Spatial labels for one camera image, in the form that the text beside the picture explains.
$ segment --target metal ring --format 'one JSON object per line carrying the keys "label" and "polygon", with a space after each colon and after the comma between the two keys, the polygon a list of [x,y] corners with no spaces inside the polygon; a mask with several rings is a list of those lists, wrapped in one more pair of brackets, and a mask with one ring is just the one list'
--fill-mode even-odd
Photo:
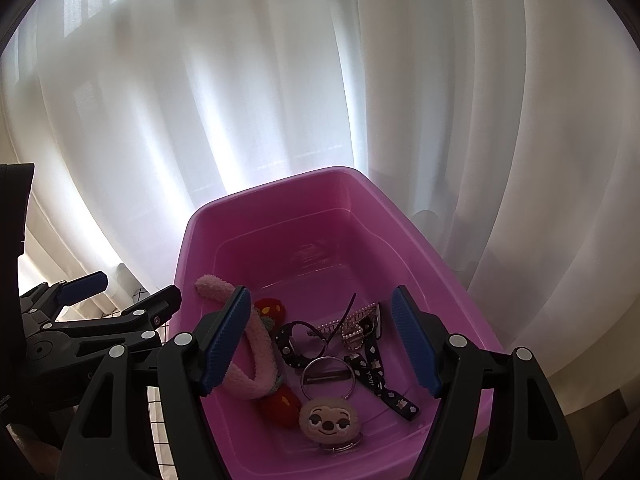
{"label": "metal ring", "polygon": [[304,370],[302,370],[302,375],[300,375],[300,389],[302,389],[302,393],[305,394],[305,397],[309,400],[311,400],[311,397],[309,397],[308,393],[305,390],[305,375],[306,372],[309,370],[309,368],[312,367],[312,365],[316,364],[318,361],[322,361],[322,360],[328,360],[331,359],[332,361],[338,361],[340,364],[343,364],[347,370],[349,370],[351,372],[351,389],[348,391],[348,393],[344,396],[345,399],[348,399],[349,396],[353,393],[355,387],[356,387],[356,374],[353,371],[353,368],[351,368],[351,365],[346,363],[345,361],[343,361],[340,358],[337,357],[333,357],[331,355],[325,355],[322,357],[318,357],[316,359],[314,359],[313,361],[311,361]]}

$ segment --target white curtain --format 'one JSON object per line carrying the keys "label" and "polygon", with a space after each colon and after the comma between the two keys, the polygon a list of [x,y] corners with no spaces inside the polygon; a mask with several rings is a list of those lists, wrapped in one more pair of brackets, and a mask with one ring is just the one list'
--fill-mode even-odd
{"label": "white curtain", "polygon": [[334,165],[547,374],[640,292],[640,54],[605,0],[38,0],[2,81],[64,246],[151,292],[199,206]]}

